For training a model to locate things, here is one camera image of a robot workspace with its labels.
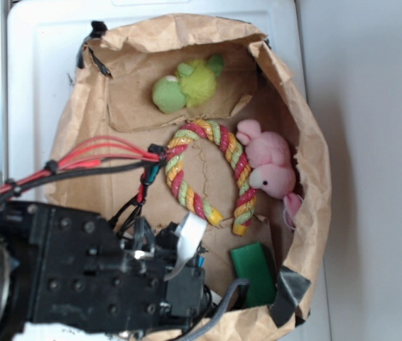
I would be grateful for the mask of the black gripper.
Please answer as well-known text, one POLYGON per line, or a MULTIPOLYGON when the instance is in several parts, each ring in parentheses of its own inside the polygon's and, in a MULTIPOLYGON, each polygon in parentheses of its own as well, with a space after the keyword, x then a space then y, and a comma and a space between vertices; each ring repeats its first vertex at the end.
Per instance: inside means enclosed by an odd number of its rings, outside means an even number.
POLYGON ((186 335, 212 309, 205 270, 197 266, 207 221, 186 216, 155 233, 141 216, 118 231, 123 253, 115 276, 115 333, 144 337, 166 330, 186 335))

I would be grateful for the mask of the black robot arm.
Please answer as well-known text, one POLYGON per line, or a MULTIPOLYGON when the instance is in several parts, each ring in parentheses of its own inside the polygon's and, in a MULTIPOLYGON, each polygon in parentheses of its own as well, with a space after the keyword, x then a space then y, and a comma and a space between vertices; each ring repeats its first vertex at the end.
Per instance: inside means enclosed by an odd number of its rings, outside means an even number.
POLYGON ((133 336, 189 331, 212 309, 200 263, 205 222, 117 236, 97 213, 34 202, 0 211, 0 340, 26 323, 133 336))

